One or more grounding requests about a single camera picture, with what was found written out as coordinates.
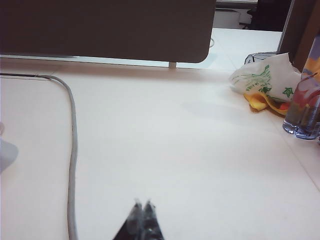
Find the desk surface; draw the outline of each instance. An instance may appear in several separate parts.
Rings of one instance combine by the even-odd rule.
[[[112,239],[134,198],[151,199],[166,240],[318,240],[320,147],[251,113],[210,69],[3,60],[3,72],[53,74],[78,125],[80,240]],[[3,240],[67,240],[68,95],[47,81],[1,79]]]

